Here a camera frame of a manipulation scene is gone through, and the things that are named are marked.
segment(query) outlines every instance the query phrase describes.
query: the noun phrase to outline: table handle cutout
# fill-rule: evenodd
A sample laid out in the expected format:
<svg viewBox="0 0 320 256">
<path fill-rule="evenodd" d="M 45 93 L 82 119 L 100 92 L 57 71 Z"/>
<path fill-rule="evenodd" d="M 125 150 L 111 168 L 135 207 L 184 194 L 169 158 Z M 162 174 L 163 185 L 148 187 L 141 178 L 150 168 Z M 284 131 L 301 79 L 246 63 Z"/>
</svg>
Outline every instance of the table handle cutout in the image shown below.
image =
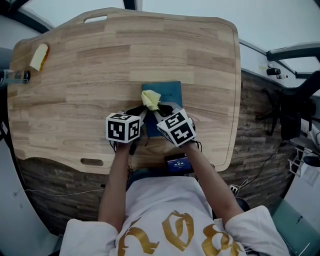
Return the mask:
<svg viewBox="0 0 320 256">
<path fill-rule="evenodd" d="M 92 17 L 92 18 L 86 18 L 84 20 L 84 23 L 92 23 L 92 22 L 101 22 L 105 21 L 107 19 L 107 15 L 99 16 L 99 17 Z"/>
<path fill-rule="evenodd" d="M 103 166 L 104 162 L 100 159 L 81 158 L 80 162 L 85 166 Z"/>
</svg>

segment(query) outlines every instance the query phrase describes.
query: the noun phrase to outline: yellow sponge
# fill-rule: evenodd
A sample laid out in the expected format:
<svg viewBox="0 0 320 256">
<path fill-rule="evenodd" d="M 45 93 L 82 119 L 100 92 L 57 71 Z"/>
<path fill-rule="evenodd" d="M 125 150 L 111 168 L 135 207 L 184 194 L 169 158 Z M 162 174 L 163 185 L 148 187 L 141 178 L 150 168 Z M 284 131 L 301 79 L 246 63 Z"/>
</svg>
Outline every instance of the yellow sponge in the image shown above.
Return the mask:
<svg viewBox="0 0 320 256">
<path fill-rule="evenodd" d="M 158 103 L 160 102 L 161 94 L 156 93 L 153 90 L 143 90 L 141 94 L 143 105 L 151 111 L 159 109 Z"/>
<path fill-rule="evenodd" d="M 49 46 L 45 43 L 41 43 L 35 50 L 35 53 L 30 62 L 30 67 L 35 70 L 41 71 L 49 53 Z"/>
</svg>

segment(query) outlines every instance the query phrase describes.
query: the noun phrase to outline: yellow cloth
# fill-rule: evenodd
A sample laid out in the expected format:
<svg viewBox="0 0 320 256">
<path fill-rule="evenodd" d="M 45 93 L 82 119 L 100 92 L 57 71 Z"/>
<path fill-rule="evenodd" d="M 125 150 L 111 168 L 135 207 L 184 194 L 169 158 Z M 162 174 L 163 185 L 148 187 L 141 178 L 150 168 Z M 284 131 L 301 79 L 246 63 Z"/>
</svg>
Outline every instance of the yellow cloth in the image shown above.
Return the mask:
<svg viewBox="0 0 320 256">
<path fill-rule="evenodd" d="M 161 94 L 156 93 L 153 90 L 143 90 L 141 93 L 143 105 L 151 111 L 156 111 L 159 109 L 158 103 L 160 102 L 160 97 Z"/>
</svg>

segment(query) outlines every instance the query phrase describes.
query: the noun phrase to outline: person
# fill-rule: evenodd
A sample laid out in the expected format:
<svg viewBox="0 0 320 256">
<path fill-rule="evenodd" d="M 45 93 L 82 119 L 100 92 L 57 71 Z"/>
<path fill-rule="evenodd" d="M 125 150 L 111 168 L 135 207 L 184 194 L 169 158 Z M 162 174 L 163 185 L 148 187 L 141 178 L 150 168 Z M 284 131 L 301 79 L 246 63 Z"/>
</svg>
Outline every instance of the person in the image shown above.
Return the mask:
<svg viewBox="0 0 320 256">
<path fill-rule="evenodd" d="M 97 221 L 69 220 L 60 255 L 289 255 L 267 208 L 243 212 L 197 145 L 182 148 L 199 183 L 146 177 L 126 191 L 130 145 L 118 143 Z"/>
</svg>

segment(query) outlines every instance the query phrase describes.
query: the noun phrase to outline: white wall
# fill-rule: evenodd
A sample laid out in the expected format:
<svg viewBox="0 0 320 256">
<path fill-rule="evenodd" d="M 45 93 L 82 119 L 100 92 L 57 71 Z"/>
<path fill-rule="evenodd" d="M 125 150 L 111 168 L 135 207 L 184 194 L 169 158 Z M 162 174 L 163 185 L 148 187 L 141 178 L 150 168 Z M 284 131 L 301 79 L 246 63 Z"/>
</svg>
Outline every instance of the white wall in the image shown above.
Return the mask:
<svg viewBox="0 0 320 256">
<path fill-rule="evenodd" d="M 296 76 L 275 61 L 269 62 L 264 54 L 261 54 L 243 44 L 240 44 L 241 69 L 265 78 L 271 82 L 276 82 L 284 87 L 293 88 L 300 86 L 305 79 L 296 79 Z M 271 63 L 274 68 L 281 69 L 281 74 L 287 75 L 287 79 L 277 79 L 275 75 L 267 75 L 266 69 L 260 69 L 260 64 Z"/>
<path fill-rule="evenodd" d="M 29 39 L 40 35 L 39 32 L 17 21 L 0 15 L 0 47 L 13 49 L 22 39 Z"/>
<path fill-rule="evenodd" d="M 30 204 L 10 150 L 0 141 L 0 251 L 4 256 L 47 256 L 58 237 L 51 234 Z"/>
<path fill-rule="evenodd" d="M 320 7 L 314 0 L 142 0 L 142 10 L 219 17 L 235 24 L 240 39 L 266 51 L 320 42 Z M 286 62 L 298 72 L 320 69 L 315 57 Z"/>
<path fill-rule="evenodd" d="M 310 186 L 296 176 L 284 200 L 320 233 L 320 178 Z"/>
<path fill-rule="evenodd" d="M 123 0 L 30 0 L 22 9 L 57 27 L 88 11 L 116 7 L 124 8 Z"/>
<path fill-rule="evenodd" d="M 12 50 L 0 47 L 0 69 L 8 69 L 12 57 Z"/>
</svg>

